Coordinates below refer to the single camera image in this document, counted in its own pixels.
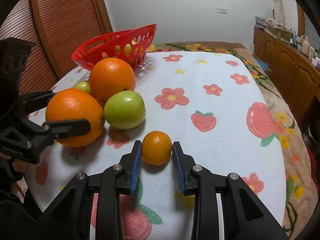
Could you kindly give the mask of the left hand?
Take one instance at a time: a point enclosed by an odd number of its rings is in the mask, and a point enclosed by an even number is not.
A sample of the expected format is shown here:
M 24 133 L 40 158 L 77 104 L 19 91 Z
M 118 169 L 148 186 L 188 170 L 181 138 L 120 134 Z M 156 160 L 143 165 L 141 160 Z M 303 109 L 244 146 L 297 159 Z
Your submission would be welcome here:
M 19 181 L 26 174 L 30 164 L 22 161 L 16 160 L 6 154 L 0 153 L 1 155 L 1 168 L 4 168 L 8 176 L 14 180 Z

